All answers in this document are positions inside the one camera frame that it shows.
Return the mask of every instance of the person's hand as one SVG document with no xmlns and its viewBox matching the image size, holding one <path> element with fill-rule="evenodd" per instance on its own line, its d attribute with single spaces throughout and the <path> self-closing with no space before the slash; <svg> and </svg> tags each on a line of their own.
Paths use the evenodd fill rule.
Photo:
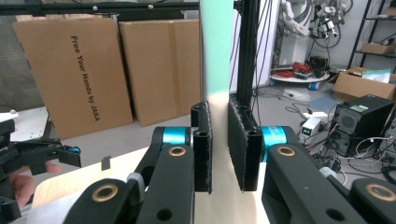
<svg viewBox="0 0 396 224">
<path fill-rule="evenodd" d="M 61 167 L 52 164 L 51 161 L 46 161 L 46 166 L 47 173 L 55 174 L 61 170 Z M 35 191 L 35 180 L 29 175 L 21 175 L 21 173 L 24 173 L 28 170 L 29 167 L 24 166 L 8 177 L 20 208 L 29 202 L 30 197 Z"/>
</svg>

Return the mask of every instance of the cardboard box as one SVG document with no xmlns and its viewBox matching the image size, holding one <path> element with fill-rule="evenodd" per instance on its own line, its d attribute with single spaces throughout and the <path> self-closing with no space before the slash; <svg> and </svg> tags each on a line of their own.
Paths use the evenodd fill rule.
<svg viewBox="0 0 396 224">
<path fill-rule="evenodd" d="M 390 45 L 380 45 L 378 43 L 363 44 L 361 51 L 365 53 L 386 54 L 393 53 L 396 50 L 396 43 Z"/>
<path fill-rule="evenodd" d="M 370 69 L 357 67 L 341 72 L 332 88 L 334 97 L 342 101 L 350 101 L 367 94 L 372 94 L 394 101 L 395 85 L 351 75 L 361 74 L 366 70 Z M 392 74 L 390 81 L 394 80 L 396 80 L 396 75 Z"/>
<path fill-rule="evenodd" d="M 388 16 L 396 16 L 396 7 L 387 7 L 385 14 Z"/>
<path fill-rule="evenodd" d="M 111 19 L 13 24 L 61 139 L 133 122 Z"/>
<path fill-rule="evenodd" d="M 189 115 L 201 96 L 198 20 L 121 22 L 120 34 L 140 124 Z"/>
</svg>

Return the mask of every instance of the table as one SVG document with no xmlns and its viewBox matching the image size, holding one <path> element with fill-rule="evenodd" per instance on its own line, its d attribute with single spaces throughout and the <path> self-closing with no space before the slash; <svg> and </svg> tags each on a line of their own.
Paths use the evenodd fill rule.
<svg viewBox="0 0 396 224">
<path fill-rule="evenodd" d="M 101 171 L 101 164 L 96 163 L 76 171 L 55 176 L 37 186 L 28 223 L 34 223 L 31 215 L 50 214 L 47 218 L 57 217 L 56 211 L 48 204 L 56 203 L 67 195 L 82 191 L 91 183 L 102 178 L 117 178 L 125 180 L 140 160 L 146 148 L 111 159 L 111 168 Z M 241 192 L 227 147 L 214 146 L 213 152 L 213 192 L 195 193 L 195 223 L 269 223 L 262 206 L 263 175 L 265 163 L 261 164 L 259 187 L 255 192 Z"/>
</svg>

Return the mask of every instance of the black metal frame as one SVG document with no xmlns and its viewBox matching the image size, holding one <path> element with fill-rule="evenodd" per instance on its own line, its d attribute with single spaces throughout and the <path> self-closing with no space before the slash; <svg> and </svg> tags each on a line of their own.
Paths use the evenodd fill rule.
<svg viewBox="0 0 396 224">
<path fill-rule="evenodd" d="M 241 11 L 240 47 L 236 95 L 228 107 L 228 146 L 242 191 L 257 189 L 262 148 L 262 129 L 250 110 L 260 0 L 245 1 Z"/>
<path fill-rule="evenodd" d="M 380 4 L 379 9 L 378 9 L 378 12 L 377 12 L 377 15 L 381 14 L 382 9 L 384 8 L 384 5 L 385 5 L 385 1 L 386 1 L 386 0 L 382 0 L 382 1 L 381 1 L 381 4 Z M 351 67 L 352 62 L 353 62 L 353 58 L 355 57 L 355 54 L 356 54 L 356 53 L 361 53 L 361 54 L 362 54 L 360 67 L 363 67 L 364 62 L 365 62 L 365 60 L 366 60 L 367 54 L 370 54 L 370 55 L 377 55 L 377 56 L 382 56 L 382 57 L 388 57 L 388 58 L 396 58 L 396 54 L 394 54 L 394 53 L 393 53 L 393 54 L 385 54 L 385 55 L 382 55 L 382 54 L 381 54 L 381 55 L 379 55 L 379 54 L 366 53 L 366 52 L 362 52 L 361 50 L 357 50 L 359 41 L 360 41 L 360 39 L 361 39 L 361 32 L 362 32 L 362 30 L 363 30 L 364 23 L 365 23 L 366 21 L 375 21 L 375 22 L 374 22 L 374 25 L 373 25 L 373 29 L 372 29 L 372 31 L 371 31 L 371 33 L 370 33 L 370 36 L 369 36 L 369 39 L 368 39 L 368 43 L 370 43 L 370 42 L 373 40 L 374 32 L 375 32 L 376 26 L 378 25 L 378 22 L 379 22 L 379 21 L 396 21 L 396 19 L 389 19 L 389 18 L 387 18 L 387 19 L 381 19 L 381 18 L 367 18 L 367 14 L 368 14 L 368 12 L 369 12 L 369 9 L 370 9 L 371 4 L 372 4 L 372 0 L 368 0 L 366 9 L 364 9 L 363 17 L 362 17 L 362 19 L 361 19 L 361 26 L 359 27 L 358 35 L 356 36 L 355 44 L 354 44 L 354 46 L 353 46 L 353 50 L 352 50 L 352 53 L 351 53 L 350 58 L 349 58 L 349 62 L 348 62 L 348 65 L 347 65 L 347 68 L 348 68 L 348 69 Z"/>
<path fill-rule="evenodd" d="M 235 1 L 234 9 L 239 9 L 242 3 Z M 183 11 L 199 10 L 199 2 L 186 3 L 130 3 L 130 2 L 102 2 L 82 4 L 42 4 L 37 0 L 25 0 L 25 4 L 0 5 L 0 16 L 32 15 L 45 16 L 49 14 L 117 14 L 136 11 Z"/>
</svg>

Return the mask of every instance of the floor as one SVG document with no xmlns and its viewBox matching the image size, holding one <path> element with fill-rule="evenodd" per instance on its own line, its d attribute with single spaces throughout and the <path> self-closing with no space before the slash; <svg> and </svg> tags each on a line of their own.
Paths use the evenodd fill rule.
<svg viewBox="0 0 396 224">
<path fill-rule="evenodd" d="M 306 87 L 306 84 L 278 82 L 273 86 L 260 88 L 259 91 L 255 92 L 257 101 L 255 101 L 255 97 L 252 97 L 256 120 L 261 123 L 261 126 L 284 125 L 290 126 L 296 133 L 299 132 L 300 124 L 304 119 L 299 113 L 289 112 L 286 107 L 293 107 L 293 103 L 299 103 L 301 105 L 296 106 L 303 113 L 307 112 L 310 103 L 322 101 L 322 99 L 325 98 L 332 98 L 332 84 L 324 83 L 320 86 L 318 91 L 308 91 Z M 293 95 L 291 97 L 290 94 L 284 94 L 284 92 L 293 92 Z M 333 105 L 326 104 L 323 106 L 331 108 Z M 148 127 L 141 127 L 139 122 L 135 121 L 131 125 L 63 140 L 63 143 L 69 146 L 80 147 L 82 150 L 82 165 L 88 166 L 100 162 L 102 158 L 107 156 L 114 158 L 143 147 L 148 147 L 152 132 L 157 126 L 190 126 L 190 116 L 171 119 Z M 324 138 L 323 136 L 318 136 L 318 140 Z M 58 175 L 77 169 L 64 164 L 60 164 L 60 166 L 62 167 L 62 171 Z M 376 168 L 371 166 L 365 169 L 370 170 Z M 52 176 L 54 175 L 37 175 L 35 176 L 35 181 L 38 185 Z M 342 175 L 340 176 L 339 180 L 345 181 L 345 177 Z M 350 188 L 351 179 L 356 177 L 356 175 L 349 175 L 346 186 Z M 25 218 L 15 223 L 25 223 Z"/>
</svg>

